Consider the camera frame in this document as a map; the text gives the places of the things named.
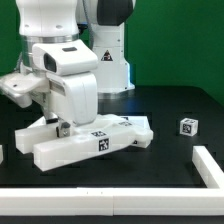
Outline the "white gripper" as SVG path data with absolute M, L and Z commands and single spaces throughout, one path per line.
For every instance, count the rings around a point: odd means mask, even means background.
M 34 68 L 0 78 L 0 90 L 22 108 L 32 101 L 64 121 L 59 138 L 70 135 L 70 124 L 92 123 L 97 116 L 97 83 L 92 70 L 97 56 L 83 42 L 34 44 Z

